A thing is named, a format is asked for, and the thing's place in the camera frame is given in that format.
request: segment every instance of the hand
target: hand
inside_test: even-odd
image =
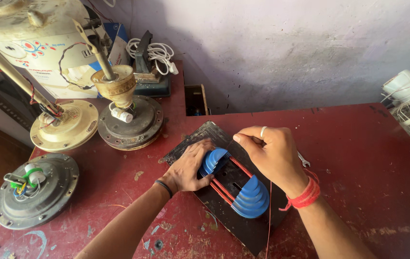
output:
[[[164,182],[175,194],[178,191],[197,191],[210,184],[214,178],[209,174],[202,179],[197,179],[197,171],[202,165],[205,154],[214,150],[215,145],[210,139],[204,139],[186,148],[181,157],[175,161],[167,173],[159,180]]]
[[[288,128],[266,128],[261,138],[260,126],[242,129],[234,140],[269,180],[291,199],[300,196],[309,182],[298,161],[298,151]]]

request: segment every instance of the silver ring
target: silver ring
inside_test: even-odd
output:
[[[266,128],[267,128],[267,127],[264,126],[264,127],[261,129],[261,138],[263,138],[263,132],[264,132],[264,130],[265,130]]]

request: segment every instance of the right hand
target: right hand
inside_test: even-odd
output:
[[[301,195],[309,182],[298,159],[298,151],[288,128],[260,126],[242,129],[234,135],[259,171],[280,187],[291,199]]]

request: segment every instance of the black wristband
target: black wristband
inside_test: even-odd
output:
[[[173,192],[166,184],[164,184],[161,180],[155,180],[155,182],[165,187],[165,189],[167,189],[168,193],[170,194],[170,199],[173,198]]]

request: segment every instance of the red thread bracelet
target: red thread bracelet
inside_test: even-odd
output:
[[[319,197],[320,195],[320,186],[318,184],[319,178],[317,177],[315,173],[307,170],[306,168],[304,168],[304,170],[311,173],[312,176],[315,178],[315,180],[312,179],[311,177],[308,177],[309,183],[307,184],[306,188],[304,189],[304,191],[301,193],[300,196],[294,199],[290,199],[290,197],[288,197],[287,195],[287,199],[289,200],[289,202],[287,203],[287,206],[285,206],[285,209],[279,208],[280,211],[286,212],[291,206],[293,206],[295,209],[301,209],[301,208],[307,207],[311,205],[312,203],[314,203]]]

